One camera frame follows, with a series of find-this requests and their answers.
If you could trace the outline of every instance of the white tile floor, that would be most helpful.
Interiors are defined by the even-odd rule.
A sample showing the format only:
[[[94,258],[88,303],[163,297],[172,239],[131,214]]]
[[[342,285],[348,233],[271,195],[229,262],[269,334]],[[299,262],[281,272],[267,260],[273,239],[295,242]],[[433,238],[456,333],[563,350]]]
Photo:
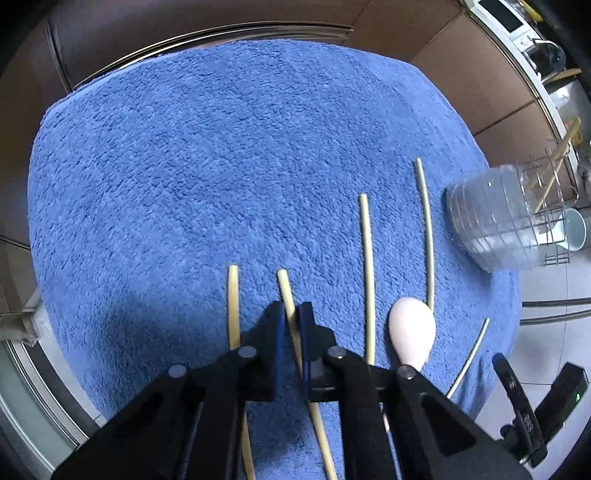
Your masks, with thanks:
[[[591,297],[591,249],[571,256],[569,265],[539,267],[521,274],[523,301]],[[524,309],[523,318],[576,312],[591,307]],[[591,317],[550,325],[522,326],[509,358],[515,374],[535,408],[565,362],[580,365],[591,374]],[[534,480],[547,480],[576,443],[591,416],[591,393],[583,397],[565,427],[550,442],[548,456],[532,473]],[[511,403],[501,383],[495,387],[476,422],[493,438],[514,418]]]

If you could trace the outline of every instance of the stainless steel edge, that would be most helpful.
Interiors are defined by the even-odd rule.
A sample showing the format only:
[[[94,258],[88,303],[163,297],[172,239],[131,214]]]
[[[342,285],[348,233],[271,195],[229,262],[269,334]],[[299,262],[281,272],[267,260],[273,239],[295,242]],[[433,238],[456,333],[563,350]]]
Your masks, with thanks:
[[[0,393],[0,411],[0,428],[27,468],[36,478],[44,479],[51,477],[56,466],[52,465],[39,451],[29,435],[23,430],[4,400],[2,393]]]
[[[7,350],[41,408],[70,441],[72,446],[76,448],[87,441],[86,434],[66,413],[45,384],[24,345],[21,342],[10,341],[7,342]]]
[[[95,78],[113,70],[117,70],[129,65],[132,65],[140,60],[147,59],[152,56],[162,54],[166,51],[175,50],[181,46],[188,47],[192,44],[204,43],[204,41],[211,39],[211,43],[207,42],[202,46],[209,44],[215,45],[219,43],[225,43],[226,41],[236,40],[256,40],[269,38],[271,31],[280,34],[281,38],[289,37],[290,33],[294,37],[298,35],[306,35],[306,40],[321,40],[323,38],[346,38],[347,35],[353,31],[353,28],[347,25],[339,24],[323,24],[319,22],[250,22],[244,24],[225,25],[222,27],[208,28],[206,30],[199,30],[190,32],[176,37],[168,38],[166,40],[148,45],[144,48],[136,50],[135,52],[129,53],[120,59],[106,65],[100,70],[89,75],[87,78],[82,80],[80,83],[74,86],[74,90],[84,85],[85,83],[91,82]],[[258,36],[253,34],[259,32],[261,35]],[[223,42],[214,41],[215,38],[228,37]]]

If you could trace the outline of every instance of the thin wooden dowel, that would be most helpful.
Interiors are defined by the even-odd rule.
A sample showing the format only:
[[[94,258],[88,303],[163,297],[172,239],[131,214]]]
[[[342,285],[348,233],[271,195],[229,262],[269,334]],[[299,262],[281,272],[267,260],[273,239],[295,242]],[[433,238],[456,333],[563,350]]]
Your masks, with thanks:
[[[490,319],[485,319],[484,323],[482,323],[482,327],[480,329],[480,333],[478,334],[478,337],[476,338],[476,342],[474,342],[474,345],[472,346],[472,350],[470,350],[470,354],[468,355],[466,362],[462,366],[460,373],[458,373],[454,383],[449,388],[447,395],[446,395],[447,398],[451,398],[452,395],[456,392],[456,389],[460,386],[460,383],[462,383],[462,380],[464,379],[464,375],[466,375],[466,372],[468,372],[468,368],[470,368],[470,365],[472,364],[472,361],[474,360],[474,357],[476,356],[476,352],[480,348],[480,344],[482,343],[482,339],[484,338],[484,335],[486,333],[486,329],[488,328],[488,323],[490,321],[491,321]]]
[[[417,170],[418,185],[421,190],[423,201],[423,216],[425,218],[425,240],[427,243],[427,306],[435,310],[435,253],[433,251],[433,226],[431,224],[431,207],[429,206],[429,195],[427,182],[423,172],[423,162],[420,158],[414,161]]]
[[[576,116],[573,120],[572,125],[569,127],[569,130],[566,132],[566,135],[564,136],[564,138],[560,141],[558,146],[556,146],[554,151],[550,154],[550,165],[548,165],[548,167],[546,167],[546,170],[542,174],[542,179],[544,179],[544,177],[550,172],[550,170],[553,170],[551,172],[552,178],[548,182],[548,185],[546,185],[546,187],[544,189],[544,193],[542,193],[542,198],[540,199],[538,204],[535,206],[534,213],[538,213],[540,211],[540,209],[542,208],[542,206],[544,205],[544,202],[546,201],[546,197],[550,193],[552,185],[554,185],[554,181],[556,180],[556,177],[558,176],[558,171],[560,170],[560,167],[562,167],[562,164],[564,163],[564,157],[566,156],[566,152],[569,148],[569,142],[572,140],[572,138],[574,137],[575,133],[577,132],[577,130],[579,129],[580,126],[581,126],[581,119],[578,116]]]
[[[296,320],[296,304],[291,293],[290,280],[287,275],[287,270],[281,269],[277,272],[277,281],[279,282],[279,291],[281,292],[281,299],[285,306],[285,315],[287,316],[287,323],[290,329],[291,341],[293,342],[295,349],[295,357],[297,364],[300,369],[301,375],[301,339],[300,332],[297,329]],[[337,480],[335,463],[333,462],[332,454],[330,453],[330,446],[326,432],[324,431],[324,423],[322,422],[322,415],[320,414],[320,408],[317,403],[308,402],[308,408],[310,409],[310,416],[312,418],[312,424],[314,425],[314,431],[316,432],[316,438],[318,439],[318,445],[320,446],[320,453],[324,462],[324,469],[326,476],[329,480]]]
[[[576,116],[573,119],[573,123],[571,124],[571,126],[569,127],[569,129],[566,131],[566,134],[564,135],[564,138],[562,140],[560,140],[560,142],[558,142],[558,144],[556,145],[556,147],[554,148],[554,150],[552,150],[552,152],[550,153],[550,156],[548,157],[548,160],[550,161],[550,165],[548,165],[544,171],[541,173],[540,177],[543,180],[544,177],[548,174],[548,172],[550,172],[550,170],[555,170],[556,172],[558,172],[558,168],[553,168],[553,164],[555,161],[557,161],[559,158],[564,158],[564,156],[566,155],[566,151],[569,149],[569,142],[572,140],[572,138],[574,137],[574,135],[576,134],[577,130],[579,129],[581,125],[581,119]],[[532,189],[533,187],[535,187],[535,185],[539,182],[538,177],[536,176],[535,178],[531,179],[527,185],[525,186],[526,190]]]
[[[365,361],[375,365],[375,273],[374,249],[371,240],[369,202],[365,193],[359,195],[359,216],[363,242],[363,274],[365,276]]]
[[[230,265],[228,268],[228,341],[230,350],[240,347],[240,311],[238,290],[238,266]],[[248,422],[246,413],[242,418],[242,461],[247,480],[256,480],[255,464],[252,460],[251,439],[248,434]]]

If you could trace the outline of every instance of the clear plastic container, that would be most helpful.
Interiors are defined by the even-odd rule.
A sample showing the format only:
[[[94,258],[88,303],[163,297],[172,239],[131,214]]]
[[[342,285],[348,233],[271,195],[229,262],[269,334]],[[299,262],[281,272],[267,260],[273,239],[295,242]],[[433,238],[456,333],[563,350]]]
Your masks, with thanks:
[[[527,189],[524,169],[502,165],[447,189],[447,208],[462,244],[485,271],[523,270],[544,264],[551,246],[564,238],[549,237],[561,212],[535,212],[537,189]]]

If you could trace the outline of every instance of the white appliance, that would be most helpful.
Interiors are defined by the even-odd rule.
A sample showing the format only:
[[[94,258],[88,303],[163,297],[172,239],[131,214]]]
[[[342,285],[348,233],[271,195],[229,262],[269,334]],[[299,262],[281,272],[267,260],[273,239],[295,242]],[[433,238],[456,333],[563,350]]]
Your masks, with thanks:
[[[532,47],[534,38],[540,38],[540,35],[505,0],[474,0],[470,9],[477,10],[479,15],[488,18],[503,30],[520,52]]]

